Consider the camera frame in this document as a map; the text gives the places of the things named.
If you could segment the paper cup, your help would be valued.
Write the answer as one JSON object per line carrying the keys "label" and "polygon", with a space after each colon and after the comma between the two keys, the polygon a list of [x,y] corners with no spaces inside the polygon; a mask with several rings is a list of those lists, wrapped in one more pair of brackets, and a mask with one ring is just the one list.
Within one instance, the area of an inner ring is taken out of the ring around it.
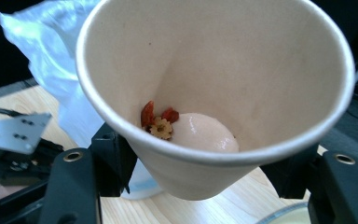
{"label": "paper cup", "polygon": [[[345,36],[310,0],[101,0],[76,44],[83,92],[158,184],[211,198],[311,146],[353,92]],[[177,146],[145,132],[144,105],[222,122],[236,153]]]}

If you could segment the clear plastic trash bag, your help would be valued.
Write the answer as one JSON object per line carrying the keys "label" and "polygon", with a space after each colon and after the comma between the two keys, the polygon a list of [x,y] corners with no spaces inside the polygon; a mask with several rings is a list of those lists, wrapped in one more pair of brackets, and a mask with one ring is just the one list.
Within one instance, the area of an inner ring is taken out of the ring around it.
{"label": "clear plastic trash bag", "polygon": [[29,60],[35,81],[59,102],[60,127],[80,147],[88,147],[103,120],[80,87],[76,42],[100,0],[44,0],[14,13],[0,12],[6,39]]}

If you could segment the cream container with strainer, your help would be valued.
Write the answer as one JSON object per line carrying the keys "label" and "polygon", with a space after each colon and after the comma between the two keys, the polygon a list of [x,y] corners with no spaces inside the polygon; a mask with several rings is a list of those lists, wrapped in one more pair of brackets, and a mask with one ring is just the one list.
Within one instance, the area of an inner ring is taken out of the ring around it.
{"label": "cream container with strainer", "polygon": [[311,224],[307,203],[286,206],[258,221],[256,224]]}

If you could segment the tea dregs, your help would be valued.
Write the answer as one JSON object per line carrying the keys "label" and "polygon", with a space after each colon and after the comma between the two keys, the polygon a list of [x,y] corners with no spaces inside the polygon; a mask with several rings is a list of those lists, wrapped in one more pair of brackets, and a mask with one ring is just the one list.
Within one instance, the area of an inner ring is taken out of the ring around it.
{"label": "tea dregs", "polygon": [[160,116],[154,114],[154,102],[149,101],[141,111],[141,127],[158,139],[172,138],[172,125],[179,120],[179,113],[172,107],[165,109]]}

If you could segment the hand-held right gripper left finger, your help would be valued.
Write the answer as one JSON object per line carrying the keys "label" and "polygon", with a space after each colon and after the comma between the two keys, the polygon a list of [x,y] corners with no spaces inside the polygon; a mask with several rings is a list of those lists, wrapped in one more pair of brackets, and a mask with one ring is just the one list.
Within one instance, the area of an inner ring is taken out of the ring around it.
{"label": "hand-held right gripper left finger", "polygon": [[87,148],[68,149],[53,162],[38,224],[102,224],[102,197],[129,191],[137,156],[104,124]]}

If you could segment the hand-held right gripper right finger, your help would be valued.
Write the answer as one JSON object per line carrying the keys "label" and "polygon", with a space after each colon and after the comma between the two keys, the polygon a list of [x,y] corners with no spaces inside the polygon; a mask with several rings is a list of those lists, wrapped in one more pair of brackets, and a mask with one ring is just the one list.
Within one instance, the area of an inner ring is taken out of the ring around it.
{"label": "hand-held right gripper right finger", "polygon": [[278,196],[302,199],[311,224],[358,224],[358,157],[337,150],[320,154],[317,146],[261,170]]}

